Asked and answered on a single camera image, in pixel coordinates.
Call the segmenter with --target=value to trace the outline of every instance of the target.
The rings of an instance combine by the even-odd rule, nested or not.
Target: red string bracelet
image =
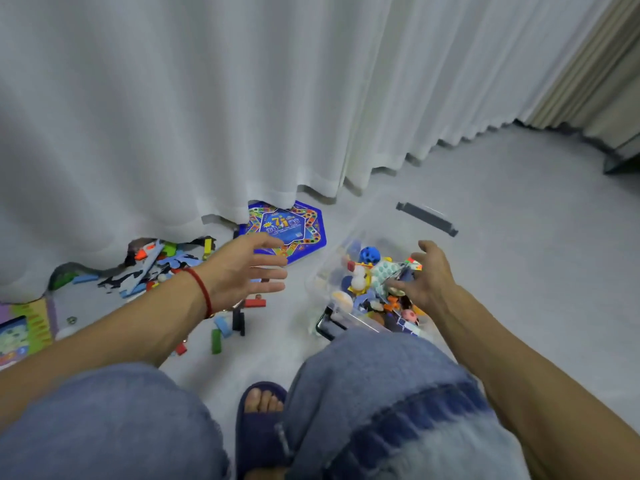
[[[202,282],[198,274],[194,270],[192,270],[192,268],[185,267],[182,268],[182,270],[192,275],[193,279],[198,282],[200,289],[202,290],[202,294],[204,295],[204,300],[207,302],[207,315],[205,316],[205,318],[209,318],[213,315],[213,307],[211,306],[211,298],[209,297],[209,292],[207,291],[206,286],[204,286],[204,283]]]

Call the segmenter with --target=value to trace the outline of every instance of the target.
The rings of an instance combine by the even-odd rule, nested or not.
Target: slipper
[[[236,418],[236,476],[242,480],[254,468],[284,467],[287,459],[276,432],[276,424],[282,419],[282,411],[269,413],[245,413],[244,402],[249,391],[258,388],[270,391],[284,403],[287,391],[273,382],[256,382],[249,386],[238,405]]]

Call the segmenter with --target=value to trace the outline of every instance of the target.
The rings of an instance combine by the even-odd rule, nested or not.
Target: toe
[[[260,398],[262,396],[262,391],[257,387],[254,387],[249,391],[249,394],[246,395],[246,399],[244,400],[244,412],[245,413],[256,413],[258,412],[258,406],[260,405]]]
[[[277,406],[278,406],[278,398],[272,395],[269,400],[269,412],[276,411]]]
[[[262,391],[258,412],[265,413],[269,410],[269,400],[271,399],[271,391]]]

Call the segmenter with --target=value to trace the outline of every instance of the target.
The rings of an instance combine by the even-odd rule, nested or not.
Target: forearm
[[[0,372],[0,430],[28,403],[69,377],[121,362],[160,366],[204,318],[206,303],[187,273],[148,291],[75,335]]]
[[[432,316],[453,354],[480,378],[538,476],[640,477],[640,437],[457,287]]]

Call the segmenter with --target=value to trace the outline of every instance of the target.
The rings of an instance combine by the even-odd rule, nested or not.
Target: blue denim jeans
[[[277,429],[288,478],[529,478],[476,380],[403,333],[351,330],[309,358]],[[67,380],[0,436],[4,479],[222,479],[229,464],[201,400],[141,363]]]

